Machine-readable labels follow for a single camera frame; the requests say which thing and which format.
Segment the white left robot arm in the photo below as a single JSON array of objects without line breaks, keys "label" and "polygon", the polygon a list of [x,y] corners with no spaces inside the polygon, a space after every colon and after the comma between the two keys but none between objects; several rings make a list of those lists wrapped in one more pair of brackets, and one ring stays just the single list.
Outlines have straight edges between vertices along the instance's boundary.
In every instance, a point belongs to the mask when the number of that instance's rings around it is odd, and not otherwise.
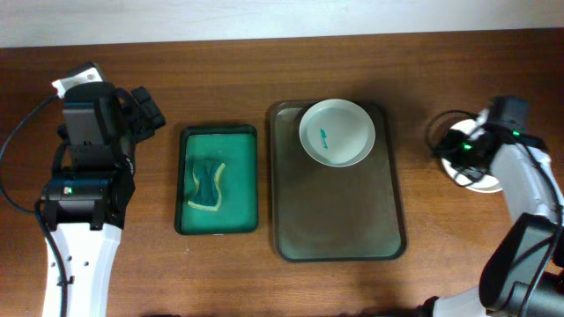
[{"label": "white left robot arm", "polygon": [[45,235],[45,316],[103,316],[126,208],[136,186],[135,150],[166,119],[151,94],[106,80],[89,62],[53,82],[63,101],[50,179],[34,205]]}]

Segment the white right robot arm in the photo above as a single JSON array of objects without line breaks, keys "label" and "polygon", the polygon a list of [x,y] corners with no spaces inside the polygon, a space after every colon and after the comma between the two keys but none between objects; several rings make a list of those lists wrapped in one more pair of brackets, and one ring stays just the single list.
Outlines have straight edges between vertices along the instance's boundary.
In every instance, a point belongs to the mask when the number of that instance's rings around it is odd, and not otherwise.
[{"label": "white right robot arm", "polygon": [[528,101],[491,99],[470,114],[468,128],[451,127],[428,145],[457,186],[474,188],[485,177],[497,180],[512,227],[486,263],[478,286],[451,297],[432,297],[416,315],[562,316],[563,194],[553,177],[545,142],[526,132]]}]

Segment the green yellow sponge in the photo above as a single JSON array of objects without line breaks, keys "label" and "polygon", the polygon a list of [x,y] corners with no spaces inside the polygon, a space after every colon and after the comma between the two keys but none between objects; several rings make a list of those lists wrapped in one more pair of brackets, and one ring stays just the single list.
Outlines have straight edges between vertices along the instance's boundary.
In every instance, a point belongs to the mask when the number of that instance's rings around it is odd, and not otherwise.
[{"label": "green yellow sponge", "polygon": [[226,164],[209,159],[194,162],[192,178],[195,193],[188,200],[189,207],[198,210],[218,211],[222,204],[220,180]]}]

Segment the white plate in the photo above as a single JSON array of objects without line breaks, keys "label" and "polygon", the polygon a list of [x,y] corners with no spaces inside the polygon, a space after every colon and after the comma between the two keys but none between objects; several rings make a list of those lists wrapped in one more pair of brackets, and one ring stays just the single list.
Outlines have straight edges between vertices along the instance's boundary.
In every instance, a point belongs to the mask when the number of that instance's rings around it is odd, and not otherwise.
[{"label": "white plate", "polygon": [[[451,126],[450,128],[453,130],[459,130],[465,134],[469,134],[476,126],[476,123],[473,119],[466,119],[463,121],[460,121],[458,123],[455,123],[453,126]],[[450,177],[451,180],[455,180],[455,178],[460,175],[457,174],[457,170],[455,170],[452,165],[450,164],[450,161],[442,158],[441,159],[441,163],[443,166],[444,171],[446,172],[446,174]]]},{"label": "white plate", "polygon": [[483,194],[492,194],[502,191],[502,186],[499,181],[490,175],[484,176],[480,181],[471,182],[466,176],[460,174],[455,178],[455,182],[463,188],[468,188],[471,191]]}]

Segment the grey plate with stain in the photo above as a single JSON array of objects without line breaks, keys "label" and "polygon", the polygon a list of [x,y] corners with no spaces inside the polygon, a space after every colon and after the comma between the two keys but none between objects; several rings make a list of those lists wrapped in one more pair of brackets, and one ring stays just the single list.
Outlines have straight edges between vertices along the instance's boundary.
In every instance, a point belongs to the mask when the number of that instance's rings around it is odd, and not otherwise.
[{"label": "grey plate with stain", "polygon": [[315,103],[301,117],[301,145],[318,163],[347,167],[360,163],[375,144],[375,124],[361,106],[349,100]]}]

